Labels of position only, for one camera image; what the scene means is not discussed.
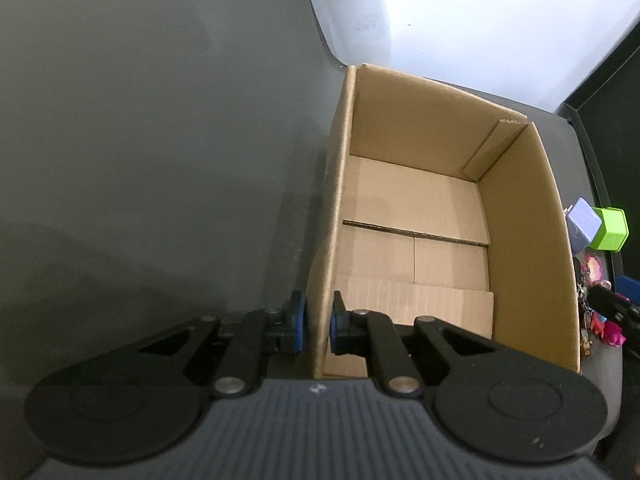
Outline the lavender cube box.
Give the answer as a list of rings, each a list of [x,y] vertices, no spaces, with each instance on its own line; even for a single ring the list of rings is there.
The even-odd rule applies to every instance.
[[[570,249],[573,254],[579,254],[594,240],[602,226],[602,220],[582,197],[569,206],[564,214]]]

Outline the brown cardboard box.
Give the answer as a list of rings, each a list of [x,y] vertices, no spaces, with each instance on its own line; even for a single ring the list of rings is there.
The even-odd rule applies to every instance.
[[[573,256],[533,122],[440,82],[346,70],[306,294],[310,369],[360,376],[329,352],[333,296],[398,324],[435,318],[579,370]]]

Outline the magenta plastic toy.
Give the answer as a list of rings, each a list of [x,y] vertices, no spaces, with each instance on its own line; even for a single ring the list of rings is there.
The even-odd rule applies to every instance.
[[[611,320],[607,320],[603,326],[602,339],[605,344],[611,347],[621,347],[626,337],[623,334],[622,329],[616,323]]]

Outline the white Heytea bottle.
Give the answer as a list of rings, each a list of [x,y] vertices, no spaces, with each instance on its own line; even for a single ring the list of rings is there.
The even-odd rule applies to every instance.
[[[331,53],[344,65],[387,66],[392,34],[385,0],[310,0]]]

